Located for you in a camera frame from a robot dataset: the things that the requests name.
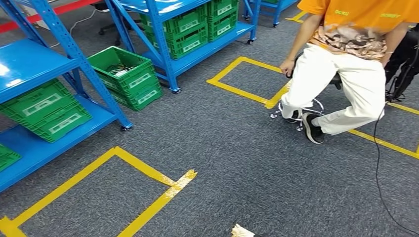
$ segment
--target white shoe sole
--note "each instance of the white shoe sole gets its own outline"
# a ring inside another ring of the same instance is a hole
[[[311,136],[311,129],[310,129],[310,125],[307,122],[307,116],[312,115],[312,113],[305,113],[302,115],[302,122],[304,124],[304,128],[305,128],[305,135],[307,136],[307,138],[314,144],[322,144],[323,142],[316,142],[313,137]]]

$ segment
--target chrome stool base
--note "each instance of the chrome stool base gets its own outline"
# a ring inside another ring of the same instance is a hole
[[[324,111],[325,111],[325,108],[323,107],[323,104],[320,103],[320,101],[318,101],[317,99],[313,99],[313,105],[315,105],[315,104],[317,104],[320,107],[320,110],[319,111],[312,110],[312,109],[309,109],[309,108],[301,108],[299,114],[302,114],[303,112],[311,112],[311,113],[314,113],[314,114],[323,116],[324,115]],[[270,117],[272,119],[276,119],[278,117],[278,114],[280,114],[281,112],[282,112],[282,106],[281,106],[281,101],[279,101],[278,102],[278,110],[275,111],[274,113],[272,113],[270,115]],[[293,120],[295,120],[295,121],[298,122],[298,126],[295,129],[297,131],[299,131],[299,132],[303,131],[304,130],[304,126],[303,126],[302,118],[294,118]]]

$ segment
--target stool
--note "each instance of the stool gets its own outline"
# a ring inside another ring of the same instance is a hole
[[[302,55],[302,53],[300,53],[296,58],[295,58],[295,62],[297,62],[298,58]],[[291,76],[286,75],[287,78],[292,79],[293,78],[293,74],[294,74],[294,69],[291,72]],[[340,78],[339,73],[336,73],[335,76],[333,77],[333,79],[329,82],[329,85],[335,85],[336,89],[340,90],[342,89],[342,79]],[[318,114],[320,116],[324,115],[324,110],[325,108],[323,107],[323,104],[318,101],[317,99],[313,99],[312,100],[313,105],[317,104],[320,107],[320,110],[312,110],[309,108],[301,108],[301,112],[311,112],[314,114]],[[281,100],[278,102],[278,110],[276,112],[274,112],[273,114],[270,115],[271,118],[275,119],[278,117],[278,114],[282,112],[282,106],[281,106]],[[296,127],[297,131],[303,131],[303,122],[301,118],[294,118],[293,120],[298,122],[298,126]]]

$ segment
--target hand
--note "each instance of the hand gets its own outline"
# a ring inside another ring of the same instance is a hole
[[[288,77],[291,76],[291,73],[293,73],[293,68],[295,65],[295,61],[291,59],[286,59],[282,64],[279,66],[282,73]]]

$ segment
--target black cable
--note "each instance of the black cable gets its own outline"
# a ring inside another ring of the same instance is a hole
[[[412,31],[418,31],[419,29],[419,24],[416,24],[416,27],[412,30]],[[418,38],[418,44],[416,45],[416,54],[415,57],[412,61],[412,63],[409,65],[409,67],[407,68],[407,70],[405,71],[405,73],[403,74],[402,77],[402,81],[399,83],[399,85],[402,85],[407,77],[407,74],[409,73],[409,71],[412,69],[413,65],[416,63],[416,61],[418,60],[418,56],[419,56],[419,38]],[[389,99],[389,102],[393,102],[394,100],[397,100],[396,95],[398,94],[399,90],[400,90],[400,86],[398,88],[394,88],[394,92],[392,91],[393,86],[395,87],[395,81],[396,81],[397,77],[395,77],[391,83],[390,89],[388,90],[388,94],[391,94],[391,96],[386,96]]]
[[[412,66],[416,63],[416,61],[417,61],[417,59],[418,59],[418,55],[419,55],[419,39],[418,39],[418,47],[416,48],[416,55],[415,55],[415,58],[414,58],[413,62],[411,63],[411,65],[410,65],[410,66],[408,67],[408,69],[406,70],[406,72],[404,73],[401,83],[403,83],[403,82],[404,82],[404,80],[406,79],[406,76],[407,76],[408,72],[410,71],[410,69],[412,68]],[[390,101],[388,101],[388,102],[386,103],[386,105],[387,105],[388,103],[392,103],[392,102],[396,99],[396,98],[394,98],[394,95],[396,94],[396,92],[397,92],[397,91],[395,91],[395,92],[394,92],[394,94],[393,94],[392,98],[390,98]],[[385,109],[385,108],[383,108],[383,109],[382,109],[382,111],[381,111],[380,115],[378,116],[378,118],[380,118],[380,117],[381,117],[381,115],[384,113],[384,109]],[[409,228],[404,227],[402,224],[400,224],[398,221],[396,221],[396,219],[394,219],[393,215],[390,213],[390,210],[388,209],[388,207],[387,207],[387,205],[385,204],[385,201],[384,201],[384,199],[383,199],[383,197],[382,197],[381,187],[380,187],[380,185],[379,185],[379,181],[378,181],[378,170],[379,170],[379,162],[380,162],[380,149],[379,149],[379,145],[378,145],[377,138],[376,138],[378,122],[379,122],[379,119],[377,119],[376,124],[375,124],[375,126],[374,126],[374,135],[373,135],[373,138],[374,138],[374,142],[375,142],[375,144],[376,144],[376,146],[377,146],[377,153],[378,153],[378,158],[377,158],[377,167],[376,167],[376,183],[377,183],[377,188],[378,188],[379,197],[380,197],[380,199],[381,199],[381,202],[382,202],[382,204],[383,204],[383,206],[384,206],[385,210],[387,211],[387,213],[388,213],[388,215],[391,217],[391,219],[392,219],[392,220],[393,220],[393,221],[394,221],[394,222],[395,222],[395,223],[396,223],[396,224],[397,224],[400,228],[402,228],[402,230],[403,230],[404,232],[406,232],[406,233],[408,233],[408,234],[410,234],[410,235],[417,235],[417,236],[419,237],[419,232],[416,232],[416,231],[413,231],[413,230],[411,230],[411,229],[409,229]]]

